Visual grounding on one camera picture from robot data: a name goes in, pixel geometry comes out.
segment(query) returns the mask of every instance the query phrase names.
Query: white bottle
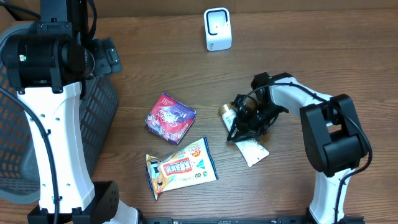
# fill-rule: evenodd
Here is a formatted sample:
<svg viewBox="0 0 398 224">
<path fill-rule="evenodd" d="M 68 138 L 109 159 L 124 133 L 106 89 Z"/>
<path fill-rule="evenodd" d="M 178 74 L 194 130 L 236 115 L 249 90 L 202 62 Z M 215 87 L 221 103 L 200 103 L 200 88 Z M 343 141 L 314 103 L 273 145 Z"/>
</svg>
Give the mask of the white bottle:
<svg viewBox="0 0 398 224">
<path fill-rule="evenodd" d="M 232 110 L 230 103 L 220 107 L 218 112 L 220 113 L 228 131 L 231 130 L 232 123 L 236 118 L 236 113 Z M 261 159 L 267 157 L 269 152 L 255 139 L 249 139 L 235 143 L 238 149 L 241 151 L 244 159 L 246 160 L 249 167 L 258 163 Z"/>
</svg>

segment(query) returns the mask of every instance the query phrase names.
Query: purple package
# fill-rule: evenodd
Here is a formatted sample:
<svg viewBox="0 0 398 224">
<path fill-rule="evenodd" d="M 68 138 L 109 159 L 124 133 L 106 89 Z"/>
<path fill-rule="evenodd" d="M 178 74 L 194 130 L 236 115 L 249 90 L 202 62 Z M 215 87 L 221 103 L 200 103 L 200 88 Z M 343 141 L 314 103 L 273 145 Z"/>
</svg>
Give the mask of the purple package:
<svg viewBox="0 0 398 224">
<path fill-rule="evenodd" d="M 193 109 L 162 93 L 145 119 L 145 124 L 150 131 L 169 143 L 178 144 L 191 127 L 196 115 L 197 112 Z"/>
</svg>

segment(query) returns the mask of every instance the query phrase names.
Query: gray basket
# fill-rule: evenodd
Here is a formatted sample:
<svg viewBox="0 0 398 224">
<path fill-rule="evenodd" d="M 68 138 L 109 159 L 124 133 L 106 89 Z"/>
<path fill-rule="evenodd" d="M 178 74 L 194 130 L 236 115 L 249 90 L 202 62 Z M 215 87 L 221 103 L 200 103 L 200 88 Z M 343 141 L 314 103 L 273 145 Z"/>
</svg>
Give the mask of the gray basket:
<svg viewBox="0 0 398 224">
<path fill-rule="evenodd" d="M 31 23 L 18 24 L 0 35 L 0 52 L 12 34 L 29 32 Z M 10 93 L 6 68 L 0 59 L 0 86 Z M 109 77 L 86 82 L 80 101 L 81 139 L 91 175 L 118 107 L 118 94 Z M 0 93 L 0 198 L 13 203 L 31 203 L 40 198 L 40 179 L 34 145 L 24 111 Z"/>
</svg>

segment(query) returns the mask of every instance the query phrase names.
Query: tabletop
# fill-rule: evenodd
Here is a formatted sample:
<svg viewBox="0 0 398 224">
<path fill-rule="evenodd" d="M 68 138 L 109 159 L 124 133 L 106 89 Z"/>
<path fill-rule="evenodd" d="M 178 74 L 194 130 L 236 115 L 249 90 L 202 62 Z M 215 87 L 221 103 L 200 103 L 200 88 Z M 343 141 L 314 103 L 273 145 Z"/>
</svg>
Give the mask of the tabletop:
<svg viewBox="0 0 398 224">
<path fill-rule="evenodd" d="M 120 198 L 146 217 L 262 218 L 303 215 L 315 170 L 304 151 L 300 120 L 282 114 L 261 138 L 270 155 L 248 167 L 218 108 L 251 90 L 254 75 L 288 72 L 322 93 L 352 97 L 374 151 L 348 186 L 345 212 L 367 223 L 398 222 L 398 9 L 232 14 L 232 48 L 208 52 L 203 16 L 98 19 L 123 71 L 111 75 L 119 108 L 93 181 L 115 180 Z M 162 93 L 197 111 L 178 146 L 148 131 L 144 120 Z M 163 193 L 146 176 L 146 154 L 165 159 L 208 138 L 219 180 Z M 0 223 L 26 223 L 36 204 L 0 201 Z"/>
</svg>

